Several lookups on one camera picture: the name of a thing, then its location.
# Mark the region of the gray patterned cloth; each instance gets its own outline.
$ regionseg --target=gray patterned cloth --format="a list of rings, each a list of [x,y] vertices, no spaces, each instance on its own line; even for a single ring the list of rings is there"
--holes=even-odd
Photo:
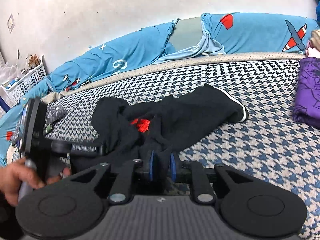
[[[68,112],[49,138],[87,141],[96,138],[91,116],[101,97],[129,104],[179,97],[209,83],[227,90],[250,113],[244,123],[223,124],[180,153],[182,160],[206,167],[223,162],[290,190],[308,208],[304,239],[320,239],[320,131],[292,120],[299,60],[264,60],[182,67],[132,77],[63,97],[53,105]]]

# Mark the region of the purple cloth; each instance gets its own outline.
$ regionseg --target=purple cloth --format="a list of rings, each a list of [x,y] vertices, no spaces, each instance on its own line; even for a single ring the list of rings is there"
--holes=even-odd
[[[320,128],[320,58],[300,60],[300,73],[294,109],[294,121]]]

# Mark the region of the silver screw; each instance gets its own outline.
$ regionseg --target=silver screw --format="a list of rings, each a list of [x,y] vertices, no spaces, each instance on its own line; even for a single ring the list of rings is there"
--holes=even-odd
[[[198,196],[198,200],[201,202],[210,202],[211,200],[213,200],[213,196],[210,194],[200,194]]]
[[[121,194],[121,193],[115,193],[112,194],[109,199],[113,202],[121,202],[125,200],[125,195]]]

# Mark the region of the perforated beige border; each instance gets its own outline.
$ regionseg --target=perforated beige border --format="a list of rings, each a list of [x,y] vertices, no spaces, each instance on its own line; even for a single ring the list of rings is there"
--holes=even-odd
[[[154,73],[158,71],[181,68],[186,66],[196,66],[203,64],[212,64],[212,63],[222,63],[222,62],[241,62],[241,61],[257,61],[257,60],[272,60],[272,59],[302,59],[305,58],[303,54],[294,54],[294,53],[284,53],[284,52],[250,52],[250,53],[236,53],[236,54],[224,54],[218,56],[209,56],[209,57],[198,57],[198,58],[189,58],[183,60],[175,60],[166,63],[156,64],[156,65],[148,65],[136,70],[122,72],[117,75],[113,75],[87,85],[78,88],[74,91],[62,91],[60,95],[69,96],[75,93],[79,93],[81,91],[100,87],[106,84],[111,84],[117,82],[119,80],[141,76],[149,73]],[[53,97],[52,95],[47,95],[43,98],[43,101],[46,103],[52,103]]]

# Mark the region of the houndstooth mat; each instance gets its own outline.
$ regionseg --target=houndstooth mat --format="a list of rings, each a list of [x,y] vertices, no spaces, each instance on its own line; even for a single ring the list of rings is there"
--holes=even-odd
[[[68,115],[50,138],[83,141],[97,137],[91,116],[99,98],[123,98],[129,104],[180,96],[209,83],[227,90],[250,113],[244,123],[224,124],[181,159],[206,167],[223,162],[298,194],[308,208],[300,236],[320,239],[320,131],[292,121],[298,60],[217,63],[167,70],[86,90],[57,101]]]

